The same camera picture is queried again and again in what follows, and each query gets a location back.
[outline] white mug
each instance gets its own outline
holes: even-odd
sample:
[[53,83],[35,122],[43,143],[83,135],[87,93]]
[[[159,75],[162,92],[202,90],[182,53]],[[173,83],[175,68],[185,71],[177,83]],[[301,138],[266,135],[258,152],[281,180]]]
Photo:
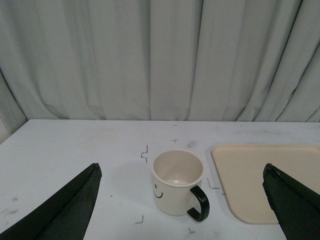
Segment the white mug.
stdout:
[[154,159],[152,173],[153,197],[161,211],[173,216],[189,214],[197,222],[208,217],[209,200],[200,188],[205,167],[199,157],[182,149],[165,151]]

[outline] white curtain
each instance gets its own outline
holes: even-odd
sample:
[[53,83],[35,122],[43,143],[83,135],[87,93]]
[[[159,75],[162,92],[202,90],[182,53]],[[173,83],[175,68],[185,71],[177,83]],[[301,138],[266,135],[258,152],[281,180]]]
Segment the white curtain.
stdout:
[[319,122],[319,42],[316,0],[0,1],[27,119]]

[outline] table surface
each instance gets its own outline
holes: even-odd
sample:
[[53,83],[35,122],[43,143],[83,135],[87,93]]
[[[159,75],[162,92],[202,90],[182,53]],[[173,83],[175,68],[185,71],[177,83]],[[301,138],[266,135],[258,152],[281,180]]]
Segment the table surface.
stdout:
[[[85,240],[285,240],[278,224],[247,224],[230,212],[211,156],[219,144],[320,145],[320,123],[29,120],[0,145],[0,233],[99,163]],[[167,215],[154,203],[153,159],[169,149],[204,161],[201,188],[210,202],[204,222]]]

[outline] black mug handle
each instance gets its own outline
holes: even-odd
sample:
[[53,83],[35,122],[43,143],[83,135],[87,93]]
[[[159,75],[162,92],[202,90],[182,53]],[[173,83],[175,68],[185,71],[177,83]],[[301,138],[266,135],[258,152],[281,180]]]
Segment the black mug handle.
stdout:
[[190,191],[193,193],[196,199],[198,199],[201,207],[201,212],[198,212],[193,207],[189,209],[187,213],[190,215],[190,217],[192,217],[197,222],[202,222],[209,215],[209,210],[210,210],[209,200],[206,194],[204,193],[204,191],[202,191],[202,189],[198,185],[195,185],[194,187],[192,187]]

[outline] beige tray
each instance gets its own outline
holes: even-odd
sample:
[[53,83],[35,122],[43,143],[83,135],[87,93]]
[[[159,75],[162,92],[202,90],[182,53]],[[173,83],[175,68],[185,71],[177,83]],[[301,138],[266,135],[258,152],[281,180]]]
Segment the beige tray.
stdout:
[[320,194],[320,146],[223,144],[211,153],[229,208],[245,223],[278,223],[262,186],[267,163]]

